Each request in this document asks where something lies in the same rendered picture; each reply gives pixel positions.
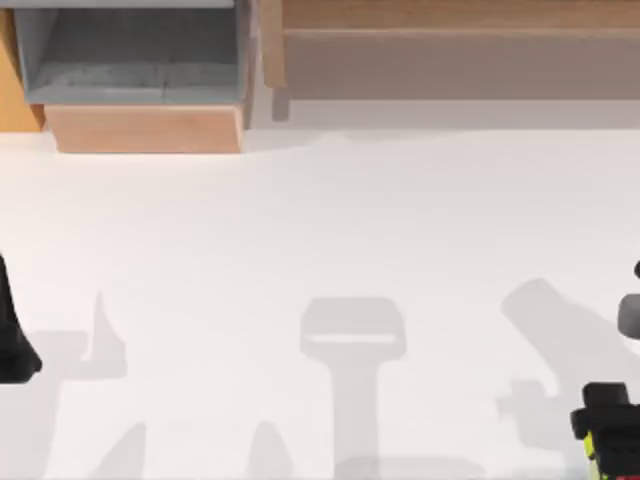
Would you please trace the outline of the yellow green object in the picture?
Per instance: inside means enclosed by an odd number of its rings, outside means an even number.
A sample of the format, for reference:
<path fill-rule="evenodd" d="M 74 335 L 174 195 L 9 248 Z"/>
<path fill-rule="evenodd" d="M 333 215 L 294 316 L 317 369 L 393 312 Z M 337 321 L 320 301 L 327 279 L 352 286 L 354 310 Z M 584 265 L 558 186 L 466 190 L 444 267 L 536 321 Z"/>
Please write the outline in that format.
<path fill-rule="evenodd" d="M 584 451 L 588 460 L 588 480 L 601 480 L 599 467 L 595 456 L 595 447 L 591 433 L 588 433 L 583 440 Z"/>

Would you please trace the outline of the wooden open shelf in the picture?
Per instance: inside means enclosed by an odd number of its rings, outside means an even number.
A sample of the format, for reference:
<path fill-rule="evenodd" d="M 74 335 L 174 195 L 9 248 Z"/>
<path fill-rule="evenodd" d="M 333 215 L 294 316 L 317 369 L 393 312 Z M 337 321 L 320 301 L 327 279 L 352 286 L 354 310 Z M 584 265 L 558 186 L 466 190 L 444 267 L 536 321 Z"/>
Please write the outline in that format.
<path fill-rule="evenodd" d="M 640 100 L 640 0 L 257 6 L 276 119 L 294 100 Z"/>

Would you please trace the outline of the pale wooden drawer front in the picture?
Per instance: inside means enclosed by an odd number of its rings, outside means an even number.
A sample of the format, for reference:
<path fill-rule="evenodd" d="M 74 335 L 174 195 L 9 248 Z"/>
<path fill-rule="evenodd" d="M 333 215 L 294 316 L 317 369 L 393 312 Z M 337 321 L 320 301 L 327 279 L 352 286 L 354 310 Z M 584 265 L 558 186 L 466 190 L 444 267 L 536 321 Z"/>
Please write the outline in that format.
<path fill-rule="evenodd" d="M 234 154 L 242 151 L 245 112 L 219 105 L 46 105 L 64 153 Z"/>

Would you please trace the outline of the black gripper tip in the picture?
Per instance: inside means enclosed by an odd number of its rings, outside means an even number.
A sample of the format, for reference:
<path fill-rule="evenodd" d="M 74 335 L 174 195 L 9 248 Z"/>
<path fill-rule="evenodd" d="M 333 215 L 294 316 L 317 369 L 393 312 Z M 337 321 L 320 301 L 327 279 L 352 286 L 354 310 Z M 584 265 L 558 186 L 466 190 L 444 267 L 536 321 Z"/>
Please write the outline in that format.
<path fill-rule="evenodd" d="M 6 263 L 0 254 L 0 385 L 27 383 L 42 367 L 39 354 L 19 323 Z"/>

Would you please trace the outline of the wooden cupboard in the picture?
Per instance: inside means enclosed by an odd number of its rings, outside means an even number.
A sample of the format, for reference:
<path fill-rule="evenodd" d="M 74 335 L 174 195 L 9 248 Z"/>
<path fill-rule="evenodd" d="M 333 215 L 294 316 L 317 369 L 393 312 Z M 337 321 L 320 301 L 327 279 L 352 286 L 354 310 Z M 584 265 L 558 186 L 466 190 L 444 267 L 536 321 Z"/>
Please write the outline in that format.
<path fill-rule="evenodd" d="M 41 132 L 41 105 L 26 102 L 13 11 L 0 8 L 0 133 Z"/>

